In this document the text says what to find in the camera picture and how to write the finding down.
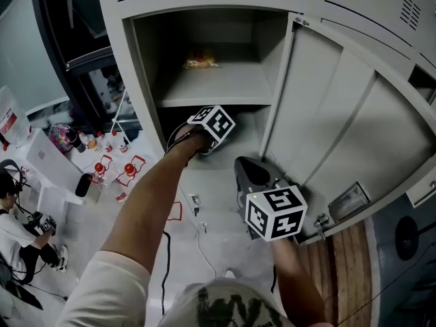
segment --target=white cube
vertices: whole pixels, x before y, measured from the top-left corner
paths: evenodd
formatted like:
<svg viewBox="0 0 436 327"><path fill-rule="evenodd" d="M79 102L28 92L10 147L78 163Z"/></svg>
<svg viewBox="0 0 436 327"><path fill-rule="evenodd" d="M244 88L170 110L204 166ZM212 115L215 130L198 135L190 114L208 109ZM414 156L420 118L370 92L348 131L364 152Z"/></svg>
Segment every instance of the white cube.
<svg viewBox="0 0 436 327"><path fill-rule="evenodd" d="M221 106L205 106L197 115L191 116L187 122L203 126L217 141L214 148L219 146L236 126Z"/></svg>
<svg viewBox="0 0 436 327"><path fill-rule="evenodd" d="M264 240L272 241L301 231L307 203L297 186L247 194L245 221Z"/></svg>

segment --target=red bottle cap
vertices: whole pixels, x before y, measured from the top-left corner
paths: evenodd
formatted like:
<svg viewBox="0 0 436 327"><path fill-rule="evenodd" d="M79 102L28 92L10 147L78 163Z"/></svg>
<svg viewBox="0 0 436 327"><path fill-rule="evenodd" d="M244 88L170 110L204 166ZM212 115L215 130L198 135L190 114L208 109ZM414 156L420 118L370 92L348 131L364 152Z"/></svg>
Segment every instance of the red bottle cap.
<svg viewBox="0 0 436 327"><path fill-rule="evenodd" d="M135 173L136 169L135 169L135 166L133 166L132 164L128 163L124 167L124 171L127 173L128 176L131 176L133 173Z"/></svg>
<svg viewBox="0 0 436 327"><path fill-rule="evenodd" d="M102 173L104 171L104 166L103 166L103 164L101 162L97 162L95 164L95 171L97 173Z"/></svg>

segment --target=white t-shirt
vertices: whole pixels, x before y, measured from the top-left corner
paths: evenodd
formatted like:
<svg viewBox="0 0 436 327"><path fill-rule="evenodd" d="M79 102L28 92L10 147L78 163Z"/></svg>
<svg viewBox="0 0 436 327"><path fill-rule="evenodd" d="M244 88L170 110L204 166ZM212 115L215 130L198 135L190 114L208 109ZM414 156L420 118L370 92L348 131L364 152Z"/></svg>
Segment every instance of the white t-shirt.
<svg viewBox="0 0 436 327"><path fill-rule="evenodd" d="M36 237L25 230L22 224L10 213L0 215L0 253L14 270L14 277L26 277L26 264L20 257L21 247L34 243Z"/></svg>
<svg viewBox="0 0 436 327"><path fill-rule="evenodd" d="M98 252L68 299L56 327L143 326L149 281L150 274L137 262L116 253ZM187 287L162 317L159 327L220 326L225 321L229 327L293 326L264 294L238 280L219 278Z"/></svg>

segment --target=white sleeve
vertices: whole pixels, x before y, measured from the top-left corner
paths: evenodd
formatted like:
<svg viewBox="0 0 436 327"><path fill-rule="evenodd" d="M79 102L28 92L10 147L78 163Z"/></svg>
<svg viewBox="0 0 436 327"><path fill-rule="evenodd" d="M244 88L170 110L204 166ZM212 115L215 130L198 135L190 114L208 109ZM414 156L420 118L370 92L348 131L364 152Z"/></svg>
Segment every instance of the white sleeve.
<svg viewBox="0 0 436 327"><path fill-rule="evenodd" d="M56 327L143 326L150 274L139 263L100 251L89 262Z"/></svg>
<svg viewBox="0 0 436 327"><path fill-rule="evenodd" d="M0 232L13 238L21 247L27 247L35 242L36 237L28 232L11 214L0 215Z"/></svg>

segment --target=person in white shirt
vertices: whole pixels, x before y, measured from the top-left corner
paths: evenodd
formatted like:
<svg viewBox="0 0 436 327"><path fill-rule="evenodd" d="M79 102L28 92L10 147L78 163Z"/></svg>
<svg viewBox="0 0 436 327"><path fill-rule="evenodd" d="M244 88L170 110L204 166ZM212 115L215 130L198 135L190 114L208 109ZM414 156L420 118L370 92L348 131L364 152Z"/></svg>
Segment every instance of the person in white shirt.
<svg viewBox="0 0 436 327"><path fill-rule="evenodd" d="M39 235L34 230L27 230L15 218L12 210L17 194L11 175L7 172L0 173L0 265L8 266L12 278L23 285L32 281L39 256L51 268L65 272L67 247L62 246L57 253L48 244L53 229Z"/></svg>
<svg viewBox="0 0 436 327"><path fill-rule="evenodd" d="M210 144L201 133L187 135L192 129L192 125L182 127L178 144L134 187L101 251L89 262L70 296L57 327L144 325L150 276L181 173L189 159ZM332 326L296 246L282 239L273 242L271 249L287 318L278 312L270 293L242 279L220 277L188 286L159 326ZM184 265L189 270L195 264Z"/></svg>

